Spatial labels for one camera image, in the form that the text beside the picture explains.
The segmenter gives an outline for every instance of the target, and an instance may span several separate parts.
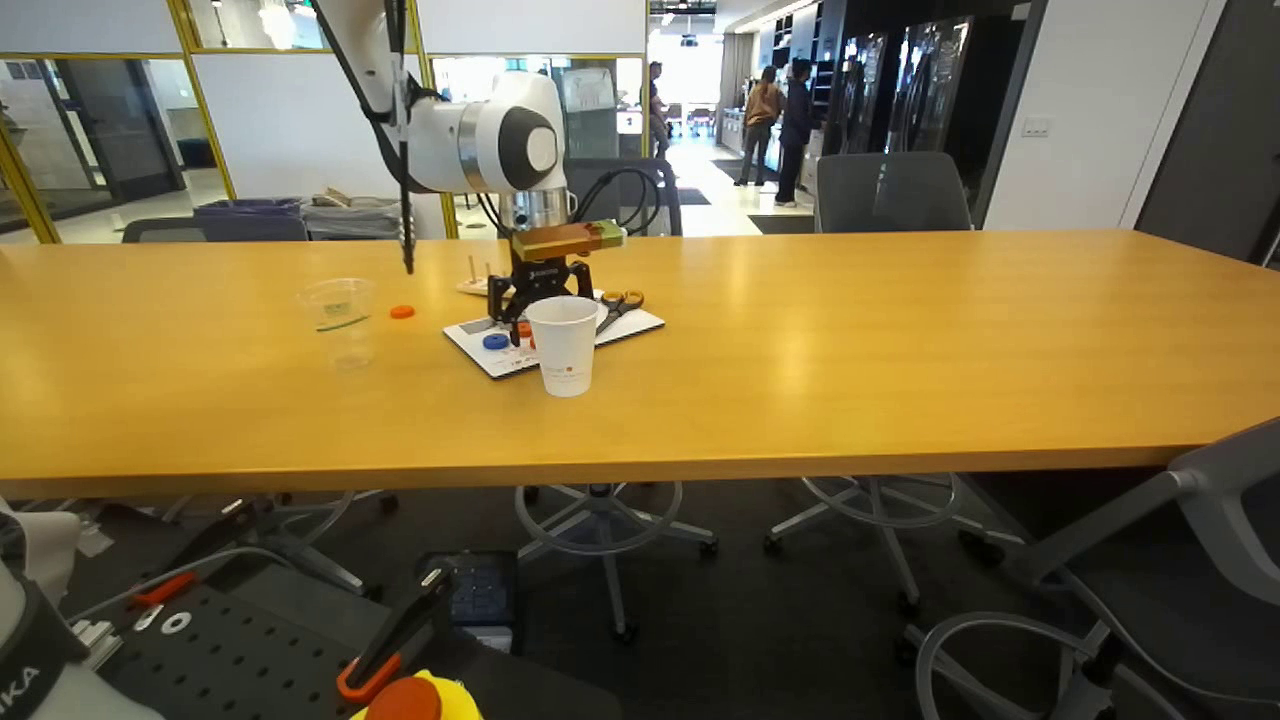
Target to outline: person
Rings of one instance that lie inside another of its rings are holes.
[[[813,130],[808,64],[794,64],[788,99],[785,99],[785,130],[782,130],[785,168],[782,168],[778,196],[772,196],[778,203],[797,203],[808,130]]]
[[[785,90],[772,81],[778,81],[778,68],[763,68],[750,90],[745,170],[737,174],[737,183],[750,183],[754,174],[758,174],[758,183],[763,183],[770,136],[772,136],[778,115],[785,110]]]
[[[655,81],[663,76],[663,64],[649,64],[649,149],[653,157],[670,157],[674,130],[670,130],[670,107],[655,90]]]

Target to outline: wooden table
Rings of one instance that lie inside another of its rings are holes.
[[[1131,231],[636,241],[597,278],[670,326],[582,401],[441,336],[469,256],[0,248],[0,497],[1118,468],[1280,412],[1280,275]],[[357,366],[301,310],[347,271]]]

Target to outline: conference table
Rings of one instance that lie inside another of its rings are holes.
[[[0,248],[0,497],[1135,468],[1280,414],[1280,275],[1140,231],[632,241],[597,284],[663,326],[575,401],[444,339],[502,259]],[[301,306],[330,275],[373,287],[357,363]]]

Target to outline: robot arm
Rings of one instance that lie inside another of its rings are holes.
[[[490,99],[448,104],[397,72],[405,3],[317,0],[317,16],[401,183],[421,191],[566,189],[566,110],[549,76],[502,76]]]

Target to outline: plastic cup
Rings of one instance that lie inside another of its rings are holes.
[[[584,396],[597,361],[597,298],[549,296],[524,310],[549,396]]]
[[[330,349],[337,366],[373,361],[373,284],[364,275],[330,275],[301,296],[307,330]]]

